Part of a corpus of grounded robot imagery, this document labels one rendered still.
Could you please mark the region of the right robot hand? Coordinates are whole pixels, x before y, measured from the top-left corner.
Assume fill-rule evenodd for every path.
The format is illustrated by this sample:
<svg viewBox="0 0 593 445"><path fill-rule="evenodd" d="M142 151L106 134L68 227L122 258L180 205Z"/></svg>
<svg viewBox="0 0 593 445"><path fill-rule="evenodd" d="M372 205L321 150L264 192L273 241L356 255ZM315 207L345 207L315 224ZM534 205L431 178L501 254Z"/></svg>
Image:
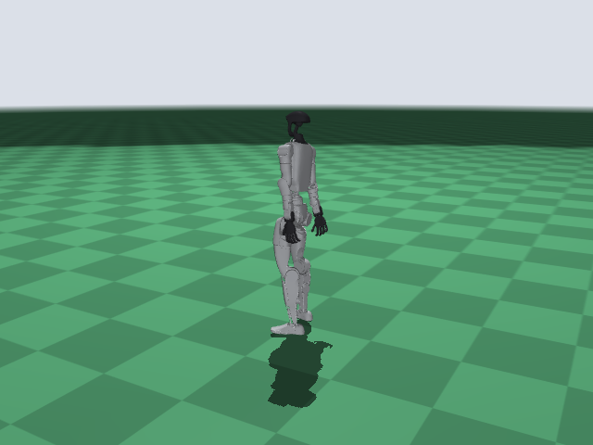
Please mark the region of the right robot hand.
<svg viewBox="0 0 593 445"><path fill-rule="evenodd" d="M314 217L316 217L316 218L315 218L315 220L314 220L314 222L315 222L315 223L314 223L314 225L313 225L313 227L312 227L312 229L311 229L311 232L313 232L313 231L314 231L314 228L315 228L315 226L317 227L317 234L316 234L316 236L317 236L317 235L322 235L322 234L324 235L324 233L328 231L328 228L327 228L326 221L325 221L325 219L322 217L322 215L323 215L323 212L322 212L322 207L321 207L321 206L319 206L319 209L320 209L320 212L319 212L319 213L316 213L316 214L314 214L314 212L313 212L313 215L314 215ZM324 229L324 226L325 226L325 229ZM319 234L319 228L320 228L320 234Z"/></svg>

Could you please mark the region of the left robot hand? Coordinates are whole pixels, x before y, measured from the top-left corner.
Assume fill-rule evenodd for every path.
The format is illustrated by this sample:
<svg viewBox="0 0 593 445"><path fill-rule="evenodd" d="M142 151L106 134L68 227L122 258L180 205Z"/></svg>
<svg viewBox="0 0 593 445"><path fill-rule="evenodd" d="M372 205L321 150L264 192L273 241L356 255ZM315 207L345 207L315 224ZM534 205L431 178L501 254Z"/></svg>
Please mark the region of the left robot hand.
<svg viewBox="0 0 593 445"><path fill-rule="evenodd" d="M295 214L293 211L291 211L291 220L286 220L284 218L284 221L286 222L286 224L284 225L284 229L283 229L283 235L285 235L286 241L288 243L292 243L295 244L297 243L297 241L299 242L300 240L297 238L297 233L296 233L296 228L293 224L293 221L295 220ZM292 236L292 238L291 238ZM295 237L294 237L295 236ZM289 239L288 239L289 238ZM296 240L295 240L296 239ZM293 240L293 241L292 241Z"/></svg>

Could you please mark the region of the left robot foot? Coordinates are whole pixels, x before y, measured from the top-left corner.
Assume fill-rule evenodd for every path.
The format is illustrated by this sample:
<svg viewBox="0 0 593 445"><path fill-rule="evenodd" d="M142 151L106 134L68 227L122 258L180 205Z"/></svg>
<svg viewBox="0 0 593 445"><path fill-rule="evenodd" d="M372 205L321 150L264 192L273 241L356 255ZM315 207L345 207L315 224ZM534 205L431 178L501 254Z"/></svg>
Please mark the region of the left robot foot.
<svg viewBox="0 0 593 445"><path fill-rule="evenodd" d="M294 325L296 325L296 324L294 324ZM305 329L302 324L297 324L296 327L292 327L289 325L289 323L287 323L287 324L272 327L271 332L273 332L275 334L283 334L283 335L287 335L287 334L304 335Z"/></svg>

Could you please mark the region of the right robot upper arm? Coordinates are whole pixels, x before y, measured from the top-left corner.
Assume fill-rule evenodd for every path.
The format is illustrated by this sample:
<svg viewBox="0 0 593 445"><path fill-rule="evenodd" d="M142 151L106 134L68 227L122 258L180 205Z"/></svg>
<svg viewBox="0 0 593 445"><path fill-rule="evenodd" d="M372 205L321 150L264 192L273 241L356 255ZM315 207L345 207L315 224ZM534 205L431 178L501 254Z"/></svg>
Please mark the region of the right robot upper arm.
<svg viewBox="0 0 593 445"><path fill-rule="evenodd" d="M314 186L316 183L316 167L315 167L315 157L316 157L316 150L312 146L313 156L312 156L312 167L311 167L311 177L309 182L309 187Z"/></svg>

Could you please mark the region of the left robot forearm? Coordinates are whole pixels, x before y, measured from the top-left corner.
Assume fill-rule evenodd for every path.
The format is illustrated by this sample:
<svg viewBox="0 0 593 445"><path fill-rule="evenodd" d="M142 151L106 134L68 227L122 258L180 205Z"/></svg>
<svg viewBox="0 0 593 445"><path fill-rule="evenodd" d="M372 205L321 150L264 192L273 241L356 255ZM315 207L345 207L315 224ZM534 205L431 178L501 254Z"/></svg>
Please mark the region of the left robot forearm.
<svg viewBox="0 0 593 445"><path fill-rule="evenodd" d="M288 183L284 178L279 179L278 186L283 198L284 217L286 220L291 220L291 211L294 211L293 191L289 190Z"/></svg>

